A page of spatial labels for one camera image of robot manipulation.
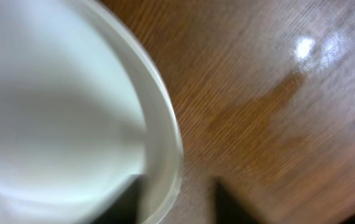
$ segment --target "table surface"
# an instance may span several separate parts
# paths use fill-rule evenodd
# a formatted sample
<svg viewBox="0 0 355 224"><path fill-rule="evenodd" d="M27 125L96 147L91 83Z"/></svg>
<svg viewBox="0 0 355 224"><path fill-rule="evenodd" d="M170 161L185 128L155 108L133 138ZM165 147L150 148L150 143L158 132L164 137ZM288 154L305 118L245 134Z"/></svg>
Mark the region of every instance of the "table surface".
<svg viewBox="0 0 355 224"><path fill-rule="evenodd" d="M163 223L212 223L222 177L264 223L355 212L355 0L103 0L168 88L184 143Z"/></svg>

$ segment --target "wood grain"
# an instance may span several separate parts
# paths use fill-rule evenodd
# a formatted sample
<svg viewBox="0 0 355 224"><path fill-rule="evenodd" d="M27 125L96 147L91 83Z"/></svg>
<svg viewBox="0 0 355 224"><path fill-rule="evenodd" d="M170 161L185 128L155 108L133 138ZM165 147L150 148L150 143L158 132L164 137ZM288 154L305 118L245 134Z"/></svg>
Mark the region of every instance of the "wood grain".
<svg viewBox="0 0 355 224"><path fill-rule="evenodd" d="M161 72L184 142L163 223L212 223L222 177L265 223L355 212L355 0L103 0Z"/></svg>

